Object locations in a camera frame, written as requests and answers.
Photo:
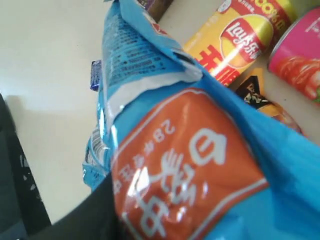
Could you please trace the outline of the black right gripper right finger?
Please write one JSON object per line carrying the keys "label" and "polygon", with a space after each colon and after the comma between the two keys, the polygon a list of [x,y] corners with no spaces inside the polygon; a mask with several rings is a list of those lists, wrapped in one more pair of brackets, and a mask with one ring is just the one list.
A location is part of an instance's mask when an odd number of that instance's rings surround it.
{"label": "black right gripper right finger", "polygon": [[113,180],[102,183],[73,211],[28,240],[125,240],[126,231],[116,214]]}

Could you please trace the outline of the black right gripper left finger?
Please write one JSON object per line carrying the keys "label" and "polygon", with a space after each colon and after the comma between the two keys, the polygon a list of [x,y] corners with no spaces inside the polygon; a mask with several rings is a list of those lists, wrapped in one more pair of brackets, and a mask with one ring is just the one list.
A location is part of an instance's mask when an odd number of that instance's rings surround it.
{"label": "black right gripper left finger", "polygon": [[9,108],[0,100],[0,238],[26,240],[51,225]]}

